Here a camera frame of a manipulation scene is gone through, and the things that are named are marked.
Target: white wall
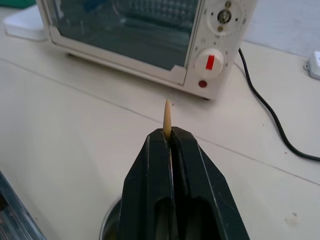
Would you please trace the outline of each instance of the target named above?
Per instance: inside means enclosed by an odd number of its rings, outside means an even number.
[[[245,40],[309,57],[320,50],[320,0],[258,0]]]

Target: oven door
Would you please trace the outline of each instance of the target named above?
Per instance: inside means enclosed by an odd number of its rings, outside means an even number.
[[[183,85],[200,1],[39,0],[38,4],[54,44]]]

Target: white countertop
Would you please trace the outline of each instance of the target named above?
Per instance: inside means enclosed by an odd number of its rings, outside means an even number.
[[[292,144],[320,156],[320,81],[303,71],[306,59],[241,48]],[[320,163],[284,146],[238,66],[206,101],[0,30],[0,170],[49,240],[98,239],[169,97],[172,124],[224,174],[252,240],[318,239]]]

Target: oven dial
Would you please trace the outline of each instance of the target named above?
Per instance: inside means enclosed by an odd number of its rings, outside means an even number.
[[[207,48],[197,56],[194,69],[203,79],[210,80],[217,77],[223,69],[224,55],[215,48]]]

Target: oven control panel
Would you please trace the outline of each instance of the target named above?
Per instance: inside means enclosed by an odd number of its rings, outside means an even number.
[[[214,98],[234,63],[255,7],[256,0],[202,0],[184,87]]]

